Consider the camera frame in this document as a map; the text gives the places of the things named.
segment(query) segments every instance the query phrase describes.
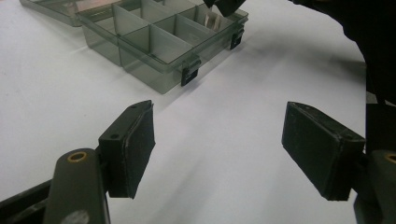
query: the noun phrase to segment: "brass screw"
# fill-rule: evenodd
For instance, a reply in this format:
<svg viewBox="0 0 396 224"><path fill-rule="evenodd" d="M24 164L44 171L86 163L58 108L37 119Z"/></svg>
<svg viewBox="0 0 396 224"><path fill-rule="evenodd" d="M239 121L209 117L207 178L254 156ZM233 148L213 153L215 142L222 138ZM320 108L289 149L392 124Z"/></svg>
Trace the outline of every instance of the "brass screw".
<svg viewBox="0 0 396 224"><path fill-rule="evenodd" d="M67 160L69 162L79 162L79 161L84 161L86 158L87 158L87 153L84 151L80 151L71 154L69 157L67 157Z"/></svg>
<svg viewBox="0 0 396 224"><path fill-rule="evenodd" d="M396 154L394 153L388 153L385 155L385 159L396 164Z"/></svg>

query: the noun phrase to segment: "screw hole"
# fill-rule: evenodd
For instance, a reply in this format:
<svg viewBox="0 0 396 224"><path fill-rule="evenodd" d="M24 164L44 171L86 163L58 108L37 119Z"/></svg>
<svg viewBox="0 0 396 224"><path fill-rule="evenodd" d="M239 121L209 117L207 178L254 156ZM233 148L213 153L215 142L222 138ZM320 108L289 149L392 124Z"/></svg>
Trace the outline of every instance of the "screw hole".
<svg viewBox="0 0 396 224"><path fill-rule="evenodd" d="M71 154L67 160L69 162L79 162L79 161L83 161L85 160L85 158L87 158L87 153L80 151L80 152L75 152L73 154Z"/></svg>

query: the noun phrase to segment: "plastic divider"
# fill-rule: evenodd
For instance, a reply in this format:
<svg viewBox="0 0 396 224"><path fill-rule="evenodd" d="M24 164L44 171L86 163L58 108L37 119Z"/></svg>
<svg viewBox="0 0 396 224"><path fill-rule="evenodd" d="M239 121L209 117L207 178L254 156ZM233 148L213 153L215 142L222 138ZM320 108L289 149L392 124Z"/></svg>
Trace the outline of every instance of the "plastic divider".
<svg viewBox="0 0 396 224"><path fill-rule="evenodd" d="M90 12L78 14L87 45L120 66L119 40L115 36L111 7L108 6L106 15L100 18Z"/></svg>
<svg viewBox="0 0 396 224"><path fill-rule="evenodd" d="M180 15L216 32L222 31L233 24L232 21L207 8L205 4L181 12Z"/></svg>
<svg viewBox="0 0 396 224"><path fill-rule="evenodd" d="M115 31L118 35L126 35L149 25L147 21L120 6L113 5L113 13Z"/></svg>
<svg viewBox="0 0 396 224"><path fill-rule="evenodd" d="M176 13L194 8L196 5L186 0L154 0L165 7L172 8Z"/></svg>
<svg viewBox="0 0 396 224"><path fill-rule="evenodd" d="M164 7L152 0L130 0L120 4L120 7L149 23L161 21L176 14L171 8Z"/></svg>
<svg viewBox="0 0 396 224"><path fill-rule="evenodd" d="M123 35L120 39L136 48L133 53L137 58L152 64L160 71L167 70L165 66L177 59L180 61L193 48L189 43L155 25L148 25Z"/></svg>
<svg viewBox="0 0 396 224"><path fill-rule="evenodd" d="M201 44L215 34L214 31L180 15L154 24L193 46Z"/></svg>

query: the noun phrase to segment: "transparent plastic organizer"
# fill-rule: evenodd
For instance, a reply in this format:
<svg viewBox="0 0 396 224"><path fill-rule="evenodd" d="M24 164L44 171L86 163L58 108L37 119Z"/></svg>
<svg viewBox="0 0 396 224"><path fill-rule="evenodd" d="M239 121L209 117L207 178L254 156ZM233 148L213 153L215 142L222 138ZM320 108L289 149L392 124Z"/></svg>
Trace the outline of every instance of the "transparent plastic organizer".
<svg viewBox="0 0 396 224"><path fill-rule="evenodd" d="M189 83L198 69L237 46L248 14L224 18L202 0L20 0L72 26L87 45L159 93Z"/></svg>

